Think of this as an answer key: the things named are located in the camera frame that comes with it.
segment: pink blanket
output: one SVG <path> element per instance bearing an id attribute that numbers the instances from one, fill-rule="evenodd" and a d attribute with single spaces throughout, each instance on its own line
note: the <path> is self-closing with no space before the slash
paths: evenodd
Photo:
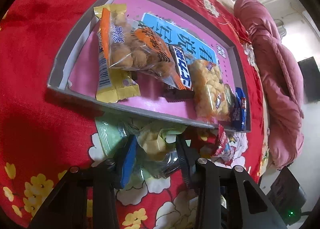
<path id="1" fill-rule="evenodd" d="M 268 101 L 268 146 L 275 166 L 283 168 L 301 153 L 303 77 L 292 53 L 281 44 L 268 10 L 257 0 L 237 0 L 235 16 L 249 33 Z"/>

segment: bed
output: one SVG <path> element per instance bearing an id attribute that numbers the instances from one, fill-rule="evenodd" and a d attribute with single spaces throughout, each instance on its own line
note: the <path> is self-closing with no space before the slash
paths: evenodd
<path id="1" fill-rule="evenodd" d="M 0 205 L 24 227 L 70 166 L 88 167 L 104 157 L 93 120 L 98 113 L 57 104 L 46 90 L 54 56 L 94 1 L 16 0 L 1 21 Z M 239 40 L 245 34 L 230 13 L 232 0 L 180 1 L 209 18 L 242 48 Z M 215 10 L 223 20 L 214 15 Z M 253 125 L 246 135 L 248 149 L 234 165 L 243 165 L 257 182 L 268 147 L 266 104 L 257 67 L 250 65 L 246 55 L 241 61 L 249 81 Z M 180 172 L 167 179 L 148 178 L 116 196 L 121 228 L 186 228 L 195 219 L 196 198 L 186 189 Z M 87 216 L 90 225 L 90 196 Z"/>

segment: blue snack wrapper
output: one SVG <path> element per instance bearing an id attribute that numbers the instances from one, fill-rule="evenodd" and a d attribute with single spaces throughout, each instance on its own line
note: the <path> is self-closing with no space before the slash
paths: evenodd
<path id="1" fill-rule="evenodd" d="M 245 122 L 247 118 L 247 99 L 241 88 L 236 87 L 236 100 L 232 113 L 232 126 L 242 131 L 245 129 Z"/>

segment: barcode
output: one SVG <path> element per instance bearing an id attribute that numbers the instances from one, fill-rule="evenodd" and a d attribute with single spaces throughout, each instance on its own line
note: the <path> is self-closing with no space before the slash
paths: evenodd
<path id="1" fill-rule="evenodd" d="M 108 67 L 107 67 L 107 60 L 105 57 L 101 57 L 99 59 L 99 84 L 98 88 L 111 86 Z"/>

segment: metal screw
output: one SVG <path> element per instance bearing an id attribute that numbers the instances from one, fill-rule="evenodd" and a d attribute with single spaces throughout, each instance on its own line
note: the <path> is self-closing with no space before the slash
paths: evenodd
<path id="1" fill-rule="evenodd" d="M 79 171 L 79 167 L 77 167 L 77 166 L 73 166 L 70 168 L 71 173 L 77 173 L 78 171 Z"/>
<path id="2" fill-rule="evenodd" d="M 243 172 L 243 167 L 240 166 L 240 165 L 236 165 L 236 166 L 235 166 L 235 171 L 237 171 L 237 172 Z"/>
<path id="3" fill-rule="evenodd" d="M 197 161 L 198 161 L 200 164 L 206 164 L 208 160 L 207 160 L 206 158 L 199 158 Z"/>
<path id="4" fill-rule="evenodd" d="M 113 165 L 114 163 L 115 163 L 114 159 L 112 159 L 112 158 L 106 159 L 106 164 L 107 165 Z"/>

